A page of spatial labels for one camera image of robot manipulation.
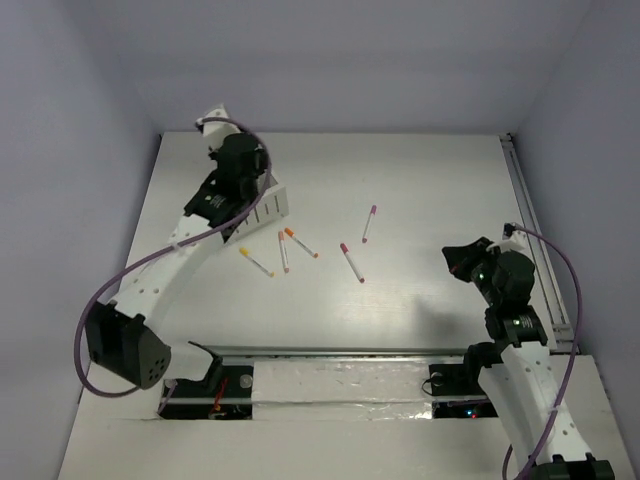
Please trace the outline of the orange capped white marker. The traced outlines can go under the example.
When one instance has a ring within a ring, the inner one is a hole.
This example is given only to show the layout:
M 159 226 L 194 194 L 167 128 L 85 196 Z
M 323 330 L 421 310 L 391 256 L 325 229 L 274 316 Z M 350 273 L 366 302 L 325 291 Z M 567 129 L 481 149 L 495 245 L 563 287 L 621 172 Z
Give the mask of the orange capped white marker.
M 319 254 L 305 244 L 290 228 L 285 228 L 284 232 L 288 235 L 300 248 L 302 248 L 312 258 L 318 258 Z

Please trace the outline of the aluminium rail front edge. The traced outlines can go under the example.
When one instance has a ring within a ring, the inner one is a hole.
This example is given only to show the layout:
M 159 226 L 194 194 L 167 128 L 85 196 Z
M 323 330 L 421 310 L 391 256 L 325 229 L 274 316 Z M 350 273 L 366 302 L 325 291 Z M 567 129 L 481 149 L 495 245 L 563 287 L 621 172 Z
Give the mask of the aluminium rail front edge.
M 242 358 L 315 358 L 315 357 L 458 357 L 468 350 L 462 348 L 320 348 L 320 347 L 259 347 L 259 346 L 219 346 L 201 345 L 187 342 L 172 346 L 173 351 L 179 348 L 192 348 L 213 352 L 219 356 Z

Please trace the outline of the aluminium rail edge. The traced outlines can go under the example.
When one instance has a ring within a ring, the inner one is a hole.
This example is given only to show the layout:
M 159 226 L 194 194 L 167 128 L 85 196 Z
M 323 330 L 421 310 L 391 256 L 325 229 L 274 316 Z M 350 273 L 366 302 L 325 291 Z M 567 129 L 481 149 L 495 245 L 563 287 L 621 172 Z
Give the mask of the aluminium rail edge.
M 179 348 L 192 348 L 213 352 L 219 356 L 242 358 L 315 358 L 315 357 L 458 357 L 468 350 L 462 348 L 320 348 L 320 347 L 259 347 L 259 346 L 219 346 L 201 345 L 187 342 L 172 346 L 173 351 Z
M 512 135 L 501 135 L 500 143 L 518 204 L 520 218 L 516 220 L 516 223 L 539 233 L 539 223 L 519 164 Z M 569 354 L 574 340 L 574 329 L 559 290 L 547 245 L 538 237 L 530 235 L 528 235 L 527 245 L 528 253 L 536 265 L 536 283 L 532 293 L 532 304 L 544 324 L 551 351 L 555 354 Z

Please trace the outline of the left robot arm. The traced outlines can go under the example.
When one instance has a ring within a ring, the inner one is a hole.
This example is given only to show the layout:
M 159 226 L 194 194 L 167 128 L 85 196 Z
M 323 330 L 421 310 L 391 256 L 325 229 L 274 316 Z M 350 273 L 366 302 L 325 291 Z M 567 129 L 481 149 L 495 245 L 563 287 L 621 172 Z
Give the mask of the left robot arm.
M 84 308 L 76 342 L 85 340 L 93 364 L 148 390 L 164 378 L 187 381 L 209 395 L 221 383 L 212 352 L 194 341 L 185 347 L 162 339 L 161 326 L 173 301 L 199 266 L 218 253 L 263 203 L 272 164 L 267 149 L 247 132 L 233 132 L 209 149 L 214 170 L 187 202 L 165 247 L 123 271 L 132 279 L 108 301 L 99 289 Z

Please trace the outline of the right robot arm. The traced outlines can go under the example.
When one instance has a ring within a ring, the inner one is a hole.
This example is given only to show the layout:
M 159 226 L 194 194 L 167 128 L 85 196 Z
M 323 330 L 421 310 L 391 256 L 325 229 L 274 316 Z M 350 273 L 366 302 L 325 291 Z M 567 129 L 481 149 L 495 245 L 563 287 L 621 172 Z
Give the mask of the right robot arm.
M 548 338 L 530 304 L 535 264 L 513 240 L 485 237 L 443 248 L 447 268 L 473 284 L 487 303 L 489 341 L 472 345 L 460 368 L 462 384 L 483 392 L 510 441 L 505 456 L 520 479 L 612 479 L 611 463 L 594 456 L 566 405 Z

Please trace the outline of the white two-compartment slotted holder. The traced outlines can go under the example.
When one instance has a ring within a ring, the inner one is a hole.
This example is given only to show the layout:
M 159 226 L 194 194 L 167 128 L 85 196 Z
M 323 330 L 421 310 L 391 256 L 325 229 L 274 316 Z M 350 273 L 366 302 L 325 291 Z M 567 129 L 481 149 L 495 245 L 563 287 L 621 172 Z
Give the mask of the white two-compartment slotted holder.
M 256 207 L 235 229 L 229 242 L 234 243 L 289 215 L 286 186 L 275 173 L 269 176 L 269 187 Z

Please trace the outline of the aluminium rail right edge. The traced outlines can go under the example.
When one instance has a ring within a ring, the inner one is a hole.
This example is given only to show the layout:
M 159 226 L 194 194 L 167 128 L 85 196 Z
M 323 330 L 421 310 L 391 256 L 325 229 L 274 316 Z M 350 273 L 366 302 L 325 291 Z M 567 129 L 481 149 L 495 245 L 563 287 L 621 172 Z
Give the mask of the aluminium rail right edge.
M 516 220 L 516 223 L 539 233 L 539 223 L 519 164 L 512 135 L 501 135 L 500 143 L 518 204 L 520 218 Z M 544 324 L 551 351 L 555 354 L 569 354 L 574 340 L 574 329 L 559 290 L 547 245 L 538 237 L 530 235 L 528 235 L 527 245 L 528 253 L 536 265 L 536 283 L 532 293 L 532 304 Z

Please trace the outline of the pink capped white marker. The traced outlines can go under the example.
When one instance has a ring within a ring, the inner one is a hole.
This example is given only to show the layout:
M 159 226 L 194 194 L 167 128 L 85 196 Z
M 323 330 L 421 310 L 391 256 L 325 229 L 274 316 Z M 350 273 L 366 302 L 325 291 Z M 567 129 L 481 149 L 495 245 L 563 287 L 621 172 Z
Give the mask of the pink capped white marker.
M 341 243 L 340 244 L 340 249 L 341 249 L 344 257 L 346 258 L 350 268 L 352 269 L 353 273 L 355 274 L 357 280 L 361 284 L 363 284 L 365 282 L 364 275 L 362 274 L 361 269 L 358 267 L 358 265 L 356 264 L 353 256 L 351 255 L 348 246 L 345 243 Z

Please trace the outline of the yellow capped white marker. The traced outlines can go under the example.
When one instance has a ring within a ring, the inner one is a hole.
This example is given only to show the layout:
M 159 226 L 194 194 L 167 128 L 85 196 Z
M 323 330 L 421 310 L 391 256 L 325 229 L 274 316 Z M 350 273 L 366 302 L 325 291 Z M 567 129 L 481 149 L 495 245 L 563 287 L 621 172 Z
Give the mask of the yellow capped white marker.
M 254 258 L 249 250 L 247 248 L 241 247 L 239 249 L 240 254 L 246 258 L 252 265 L 254 265 L 256 268 L 258 268 L 262 273 L 264 273 L 265 275 L 267 275 L 270 278 L 273 278 L 275 276 L 275 272 L 268 269 L 266 266 L 264 266 L 261 262 L 259 262 L 256 258 Z

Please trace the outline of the peach capped white marker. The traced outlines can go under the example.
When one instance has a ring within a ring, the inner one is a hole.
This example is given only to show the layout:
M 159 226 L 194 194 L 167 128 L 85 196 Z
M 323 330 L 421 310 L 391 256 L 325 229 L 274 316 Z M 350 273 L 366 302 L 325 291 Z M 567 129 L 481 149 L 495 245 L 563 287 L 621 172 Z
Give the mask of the peach capped white marker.
M 290 271 L 290 266 L 289 266 L 288 254 L 286 250 L 284 231 L 278 232 L 278 244 L 279 244 L 279 251 L 281 256 L 282 268 L 284 273 L 287 274 Z

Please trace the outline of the purple capped white marker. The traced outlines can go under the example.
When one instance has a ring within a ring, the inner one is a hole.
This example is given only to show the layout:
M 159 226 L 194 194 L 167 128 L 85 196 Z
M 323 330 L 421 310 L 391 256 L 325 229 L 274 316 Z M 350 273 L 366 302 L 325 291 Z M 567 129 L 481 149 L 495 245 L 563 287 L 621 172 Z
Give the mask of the purple capped white marker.
M 361 242 L 363 244 L 366 244 L 369 240 L 369 236 L 370 236 L 370 231 L 371 231 L 371 227 L 372 227 L 372 223 L 375 219 L 376 216 L 376 212 L 377 212 L 377 205 L 372 205 L 371 209 L 369 211 L 368 217 L 367 217 L 367 221 L 364 227 L 364 231 L 361 237 Z

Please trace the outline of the white foam base cover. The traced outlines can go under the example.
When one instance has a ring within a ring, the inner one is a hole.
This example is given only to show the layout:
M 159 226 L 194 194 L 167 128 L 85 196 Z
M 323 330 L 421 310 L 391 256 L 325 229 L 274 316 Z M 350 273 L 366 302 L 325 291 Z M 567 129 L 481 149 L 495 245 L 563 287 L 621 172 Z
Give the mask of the white foam base cover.
M 497 479 L 495 418 L 438 419 L 426 358 L 255 363 L 249 420 L 163 420 L 153 389 L 84 395 L 64 479 Z

